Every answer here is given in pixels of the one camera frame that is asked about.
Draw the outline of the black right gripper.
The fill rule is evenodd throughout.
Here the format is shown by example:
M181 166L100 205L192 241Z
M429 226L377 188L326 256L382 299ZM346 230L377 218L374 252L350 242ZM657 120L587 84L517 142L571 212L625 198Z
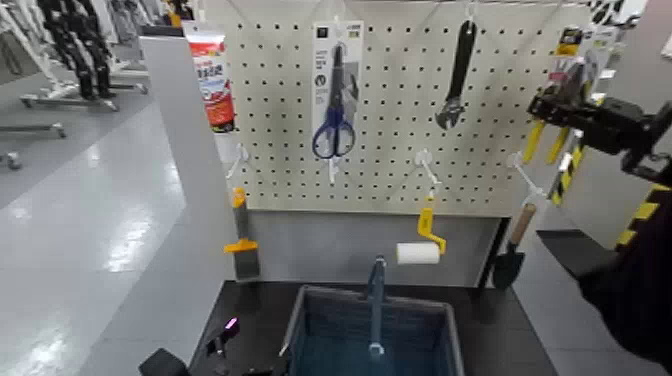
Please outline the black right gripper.
M609 155L650 151L650 116L640 106L616 98L606 98L601 105L585 104L582 85L550 85L541 99L530 102L527 112L554 126L582 130L582 146Z

